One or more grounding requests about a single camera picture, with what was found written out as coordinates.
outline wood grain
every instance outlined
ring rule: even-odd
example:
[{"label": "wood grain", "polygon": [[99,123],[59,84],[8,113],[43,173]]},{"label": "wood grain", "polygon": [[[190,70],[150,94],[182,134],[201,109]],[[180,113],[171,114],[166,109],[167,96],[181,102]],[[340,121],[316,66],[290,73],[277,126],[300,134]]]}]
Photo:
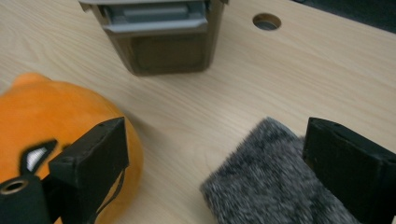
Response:
[{"label": "wood grain", "polygon": [[[262,12],[280,29],[256,28]],[[132,120],[145,169],[118,223],[215,223],[198,188],[268,116],[297,134],[309,117],[331,119],[396,152],[396,35],[288,0],[231,1],[203,73],[130,74],[77,0],[1,1],[0,49],[0,92],[37,71],[98,91]]]}]

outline orange plush toy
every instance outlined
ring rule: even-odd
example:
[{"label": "orange plush toy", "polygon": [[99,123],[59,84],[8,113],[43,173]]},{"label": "orange plush toy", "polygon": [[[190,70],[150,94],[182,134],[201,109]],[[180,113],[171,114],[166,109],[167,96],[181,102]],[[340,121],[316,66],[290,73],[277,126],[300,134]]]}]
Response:
[{"label": "orange plush toy", "polygon": [[[21,174],[20,160],[26,149],[54,139],[56,146],[34,171],[43,180],[50,173],[49,161],[95,125],[119,117],[124,115],[94,91],[35,73],[20,75],[0,96],[0,183]],[[129,166],[125,169],[120,194],[101,212],[96,219],[98,223],[114,221],[131,204],[138,188],[143,152],[127,119],[124,127]]]}]

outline round hole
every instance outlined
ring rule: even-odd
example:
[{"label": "round hole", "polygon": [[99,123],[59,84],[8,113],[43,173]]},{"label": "round hole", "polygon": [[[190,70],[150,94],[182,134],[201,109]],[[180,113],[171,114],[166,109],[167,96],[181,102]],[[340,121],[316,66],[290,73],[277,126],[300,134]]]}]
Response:
[{"label": "round hole", "polygon": [[27,186],[27,184],[28,184],[27,180],[16,180],[14,182],[5,185],[2,189],[0,189],[0,193],[4,195],[16,193],[24,189]]},{"label": "round hole", "polygon": [[272,31],[278,29],[282,22],[273,14],[261,13],[253,17],[253,24],[259,29]]}]

